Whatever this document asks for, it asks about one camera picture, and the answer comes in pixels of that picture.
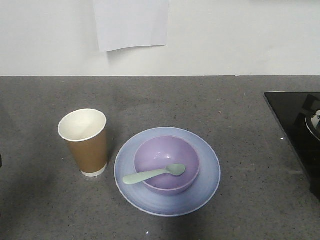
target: white wall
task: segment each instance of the white wall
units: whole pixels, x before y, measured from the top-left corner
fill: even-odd
[[[167,46],[101,53],[95,27],[91,0],[0,0],[0,75],[320,75],[318,0],[171,0]]]

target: cup bottom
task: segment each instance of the cup bottom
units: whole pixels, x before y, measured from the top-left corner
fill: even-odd
[[[103,168],[101,168],[99,171],[96,171],[96,172],[91,172],[91,173],[84,172],[84,171],[81,171],[81,172],[86,177],[96,177],[101,175],[106,170],[106,167],[107,167],[107,164],[105,164]]]

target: paper cup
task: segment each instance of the paper cup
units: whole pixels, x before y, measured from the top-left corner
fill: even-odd
[[[87,177],[102,174],[107,166],[107,118],[95,109],[79,109],[66,115],[58,125],[81,172]]]

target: cup rim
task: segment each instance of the cup rim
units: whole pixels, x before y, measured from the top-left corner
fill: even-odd
[[[99,131],[97,131],[96,134],[94,134],[94,135],[92,135],[92,136],[90,136],[90,137],[81,138],[81,139],[77,139],[77,140],[72,140],[72,139],[69,139],[69,138],[63,136],[62,133],[61,133],[61,125],[62,125],[63,121],[64,121],[68,116],[73,115],[74,113],[80,112],[80,111],[93,111],[93,112],[97,112],[97,113],[101,114],[101,115],[103,116],[103,118],[104,118],[104,123],[103,123],[103,125],[102,125],[102,128],[101,128]],[[98,135],[105,129],[106,125],[107,125],[107,117],[106,117],[106,115],[105,115],[103,112],[101,112],[101,111],[99,111],[99,110],[96,110],[96,109],[92,109],[92,108],[82,108],[82,109],[78,109],[78,110],[75,110],[75,111],[72,111],[72,112],[68,113],[67,115],[65,115],[65,116],[60,120],[60,122],[59,122],[59,124],[58,124],[58,133],[59,133],[59,135],[60,135],[61,138],[63,138],[64,140],[66,140],[66,141],[68,141],[68,142],[74,142],[74,143],[76,143],[76,142],[84,142],[84,141],[93,139],[93,138],[95,138],[96,136],[98,136]]]

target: spoon handle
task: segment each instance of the spoon handle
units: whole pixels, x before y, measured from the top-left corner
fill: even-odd
[[[140,183],[144,180],[153,178],[153,177],[161,175],[161,174],[166,174],[166,173],[167,173],[167,170],[165,168],[152,170],[152,171],[143,171],[143,172],[138,172],[138,173],[124,176],[122,181],[128,185],[137,184],[137,183]]]

